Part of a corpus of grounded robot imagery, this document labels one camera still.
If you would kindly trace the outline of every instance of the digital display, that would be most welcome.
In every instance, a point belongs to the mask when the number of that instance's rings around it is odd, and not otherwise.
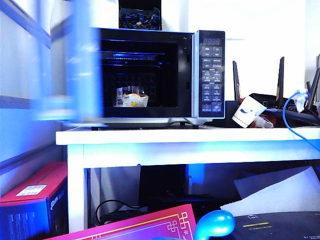
[[[203,44],[206,45],[220,45],[222,42],[221,38],[204,38]]]

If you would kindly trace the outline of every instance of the white paper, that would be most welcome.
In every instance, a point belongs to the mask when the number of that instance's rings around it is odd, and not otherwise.
[[[220,207],[234,217],[320,211],[320,182],[312,167],[256,193]]]
[[[47,185],[33,185],[25,187],[17,196],[38,195]]]

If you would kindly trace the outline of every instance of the blue cable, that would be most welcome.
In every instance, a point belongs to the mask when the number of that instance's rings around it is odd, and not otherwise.
[[[309,99],[310,97],[310,93],[307,91],[306,92],[308,94],[308,97],[306,100]],[[282,111],[282,118],[284,121],[285,126],[291,131],[293,132],[295,135],[299,136],[300,138],[302,138],[303,140],[305,140],[306,142],[308,142],[312,147],[314,147],[316,150],[318,150],[320,152],[320,148],[318,148],[317,146],[315,146],[311,141],[309,141],[308,139],[306,139],[304,136],[300,135],[299,133],[295,132],[287,123],[286,120],[286,107],[289,103],[289,101],[296,95],[300,94],[300,91],[296,91],[291,97],[288,98],[288,100],[285,102],[284,106],[283,106],[283,111]]]

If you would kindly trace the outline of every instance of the black cable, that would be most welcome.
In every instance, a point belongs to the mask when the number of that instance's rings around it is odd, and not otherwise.
[[[95,209],[95,219],[96,219],[96,222],[98,223],[99,226],[100,226],[101,223],[100,223],[100,220],[98,218],[98,210],[101,207],[101,205],[103,205],[105,203],[108,203],[108,202],[120,203],[120,204],[122,204],[124,206],[127,206],[129,208],[132,208],[132,209],[140,209],[140,208],[142,208],[142,206],[130,206],[130,205],[126,204],[125,202],[119,201],[119,200],[114,200],[114,199],[105,200],[105,201],[101,202]]]

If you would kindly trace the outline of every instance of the microwave button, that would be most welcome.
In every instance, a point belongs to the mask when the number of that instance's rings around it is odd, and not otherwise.
[[[222,63],[222,59],[221,58],[211,58],[212,63],[214,64],[221,64]]]
[[[212,90],[213,84],[202,84],[202,90]]]
[[[221,58],[221,57],[222,57],[222,52],[215,51],[215,52],[213,53],[213,57]]]
[[[211,104],[202,104],[202,112],[212,112]]]
[[[203,51],[202,52],[202,57],[212,58],[213,56],[214,56],[214,54],[211,51]]]
[[[202,96],[202,102],[211,102],[212,97],[211,96]]]
[[[216,82],[214,76],[202,76],[202,82],[203,83],[214,83]]]
[[[213,84],[213,89],[214,90],[216,90],[216,89],[220,90],[220,89],[222,89],[222,85],[221,84]]]
[[[221,96],[221,94],[222,94],[222,90],[215,89],[215,90],[212,91],[212,95]]]
[[[214,81],[221,81],[222,80],[222,76],[221,76],[221,74],[219,74],[219,75],[215,75],[215,76],[213,76],[213,79],[214,79]]]
[[[212,63],[202,63],[202,68],[203,69],[212,69],[213,64]]]
[[[202,52],[213,52],[214,51],[214,47],[213,46],[202,46],[201,47],[201,51]]]
[[[213,97],[212,97],[212,101],[214,101],[214,102],[221,102],[221,101],[222,101],[221,96],[213,96]]]
[[[212,68],[214,68],[214,69],[219,68],[220,71],[221,71],[222,65],[221,65],[221,64],[215,64],[215,63],[213,63],[213,64],[212,64]]]
[[[213,77],[214,74],[215,71],[213,71],[212,69],[202,70],[202,77]]]
[[[222,111],[222,104],[216,103],[212,105],[212,112],[221,112]]]
[[[211,57],[204,57],[204,58],[202,58],[202,62],[204,64],[212,64],[213,59]]]
[[[220,53],[222,53],[222,46],[214,46],[214,47],[212,48],[212,51],[213,51],[213,52],[220,52]]]
[[[202,91],[202,96],[211,96],[212,95],[212,91],[211,90],[203,90]]]
[[[221,79],[221,77],[220,77],[220,79],[218,79],[216,76],[214,76],[212,82],[213,83],[221,83],[222,79]]]

